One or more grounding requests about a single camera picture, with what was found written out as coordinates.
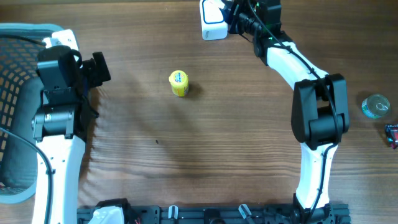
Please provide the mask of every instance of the black cable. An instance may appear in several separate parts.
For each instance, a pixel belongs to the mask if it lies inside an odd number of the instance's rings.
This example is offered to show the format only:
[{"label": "black cable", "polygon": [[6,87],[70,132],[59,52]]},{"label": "black cable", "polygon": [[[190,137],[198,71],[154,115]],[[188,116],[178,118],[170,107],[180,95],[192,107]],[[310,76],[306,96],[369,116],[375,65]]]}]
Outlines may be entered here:
[{"label": "black cable", "polygon": [[76,63],[77,63],[77,67],[80,68],[81,65],[83,64],[83,59],[82,59],[82,57],[81,57],[81,53],[80,53],[78,50],[75,50],[75,49],[71,49],[70,52],[71,52],[74,56],[76,56],[76,57],[79,58],[79,59],[77,60]]},{"label": "black cable", "polygon": [[33,40],[33,39],[30,39],[30,38],[22,37],[22,36],[18,36],[18,35],[0,34],[0,38],[24,40],[24,41],[30,42],[32,44],[38,44],[38,45],[41,45],[41,46],[46,46],[45,42],[41,42],[41,41],[38,41],[38,40]]},{"label": "black cable", "polygon": [[243,36],[242,34],[239,34],[241,37],[243,37],[243,39],[249,41],[250,43],[252,43],[247,37]]},{"label": "black cable", "polygon": [[87,103],[90,111],[93,113],[94,118],[99,118],[100,114],[90,105],[90,101],[88,101],[87,96],[82,95],[81,98],[83,99],[83,103]]},{"label": "black cable", "polygon": [[280,45],[280,46],[278,46],[278,45],[273,45],[273,46],[270,46],[270,47],[275,47],[275,48],[279,48],[279,49],[285,49],[285,50],[287,50],[290,54],[292,54],[292,55],[294,55],[295,57],[297,57],[297,58],[310,70],[310,73],[313,74],[313,75],[318,79],[318,81],[320,82],[320,84],[321,84],[322,87],[323,87],[323,90],[324,90],[324,92],[325,92],[325,94],[326,94],[326,97],[327,97],[328,100],[329,100],[329,104],[330,104],[330,108],[331,108],[331,113],[332,113],[332,115],[333,115],[333,121],[334,121],[334,123],[335,123],[336,139],[335,139],[335,142],[334,142],[331,146],[327,147],[327,148],[325,149],[325,151],[323,152],[323,154],[322,154],[323,162],[322,162],[322,171],[321,171],[320,186],[319,186],[319,189],[318,189],[317,198],[315,199],[315,202],[314,202],[314,204],[313,204],[313,207],[312,207],[312,209],[311,209],[311,212],[310,212],[308,218],[306,219],[306,221],[304,222],[304,223],[307,223],[307,222],[309,221],[309,219],[312,217],[312,215],[313,215],[315,209],[317,208],[317,205],[318,205],[320,196],[321,196],[321,194],[322,194],[323,184],[324,184],[324,181],[325,181],[326,160],[327,160],[327,158],[328,158],[328,152],[329,152],[330,149],[336,147],[337,144],[341,141],[341,135],[340,135],[340,131],[339,131],[339,129],[338,129],[338,120],[337,120],[337,113],[336,113],[335,103],[334,103],[334,101],[333,101],[333,99],[332,99],[332,97],[331,97],[331,95],[330,95],[330,92],[329,92],[328,87],[327,87],[326,84],[325,84],[325,80],[321,79],[321,78],[319,77],[319,75],[315,72],[315,70],[314,70],[314,69],[313,69],[313,68],[312,68],[312,67],[311,67],[299,54],[297,54],[296,52],[294,52],[294,51],[292,50],[291,47],[285,46],[285,45],[272,33],[272,32],[267,28],[267,26],[261,21],[260,17],[256,14],[254,8],[252,7],[252,5],[251,5],[251,3],[250,3],[250,0],[247,0],[247,2],[248,2],[248,5],[249,5],[249,8],[250,8],[251,12],[253,13],[254,17],[256,17],[256,19],[257,19],[257,21],[260,23],[260,25],[261,25],[263,28],[265,28],[265,30],[268,32],[268,34]]},{"label": "black cable", "polygon": [[44,216],[44,224],[46,223],[50,223],[50,213],[51,213],[51,205],[52,205],[52,185],[53,185],[53,179],[52,179],[52,168],[51,168],[51,163],[49,161],[49,159],[47,158],[47,156],[45,156],[44,152],[41,151],[37,146],[35,146],[34,144],[32,144],[30,141],[24,139],[23,137],[16,135],[2,127],[0,127],[0,131],[3,131],[5,133],[7,133],[8,135],[17,138],[18,140],[22,141],[23,143],[27,144],[28,146],[30,146],[34,151],[36,151],[40,157],[43,159],[44,164],[47,168],[47,176],[49,178],[48,180],[48,192],[47,192],[47,204],[45,206],[45,216]]}]

